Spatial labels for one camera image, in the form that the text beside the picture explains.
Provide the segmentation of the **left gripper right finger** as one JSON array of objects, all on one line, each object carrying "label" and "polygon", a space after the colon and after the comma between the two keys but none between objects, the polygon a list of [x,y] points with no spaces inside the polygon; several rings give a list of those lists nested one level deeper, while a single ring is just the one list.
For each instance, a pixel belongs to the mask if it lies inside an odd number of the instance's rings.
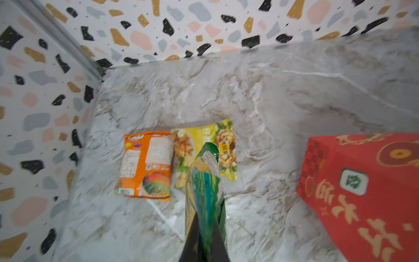
[{"label": "left gripper right finger", "polygon": [[212,241],[209,251],[210,262],[230,262],[227,249],[223,242],[221,233],[218,228],[218,224],[213,224],[212,227]]}]

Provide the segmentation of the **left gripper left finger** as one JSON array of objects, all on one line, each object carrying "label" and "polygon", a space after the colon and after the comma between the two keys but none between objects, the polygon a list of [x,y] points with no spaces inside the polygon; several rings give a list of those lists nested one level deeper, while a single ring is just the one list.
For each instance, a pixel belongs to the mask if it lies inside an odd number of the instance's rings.
[{"label": "left gripper left finger", "polygon": [[204,261],[205,257],[201,243],[199,219],[197,214],[195,214],[179,262]]}]

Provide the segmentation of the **green yellow candy packet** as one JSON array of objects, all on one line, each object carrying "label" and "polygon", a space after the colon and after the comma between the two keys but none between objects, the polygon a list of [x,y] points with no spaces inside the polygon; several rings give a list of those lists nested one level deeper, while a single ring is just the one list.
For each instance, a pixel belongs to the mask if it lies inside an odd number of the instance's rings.
[{"label": "green yellow candy packet", "polygon": [[185,239],[197,214],[205,262],[209,262],[213,224],[218,224],[227,249],[225,229],[227,215],[218,158],[217,146],[205,143],[189,167],[185,189]]}]

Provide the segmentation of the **orange fruit candy packet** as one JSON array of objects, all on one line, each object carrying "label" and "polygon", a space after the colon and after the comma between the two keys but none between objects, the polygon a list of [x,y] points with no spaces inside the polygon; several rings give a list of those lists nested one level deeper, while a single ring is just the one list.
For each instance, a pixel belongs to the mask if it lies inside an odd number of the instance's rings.
[{"label": "orange fruit candy packet", "polygon": [[124,136],[124,154],[115,194],[170,200],[173,139],[169,131]]}]

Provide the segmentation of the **yellow-green snack packet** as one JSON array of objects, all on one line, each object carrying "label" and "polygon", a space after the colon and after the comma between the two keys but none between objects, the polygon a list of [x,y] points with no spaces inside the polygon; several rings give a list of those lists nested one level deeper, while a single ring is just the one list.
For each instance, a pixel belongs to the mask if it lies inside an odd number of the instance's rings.
[{"label": "yellow-green snack packet", "polygon": [[175,185],[181,188],[187,183],[189,167],[205,143],[213,143],[219,150],[218,165],[221,176],[237,180],[236,139],[233,121],[230,119],[195,128],[171,130],[176,164]]}]

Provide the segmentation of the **red paper gift bag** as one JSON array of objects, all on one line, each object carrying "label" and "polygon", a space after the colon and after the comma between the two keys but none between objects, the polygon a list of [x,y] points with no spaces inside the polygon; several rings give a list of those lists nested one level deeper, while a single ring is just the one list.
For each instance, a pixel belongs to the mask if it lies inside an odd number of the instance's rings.
[{"label": "red paper gift bag", "polygon": [[311,137],[297,192],[348,261],[418,261],[418,134]]}]

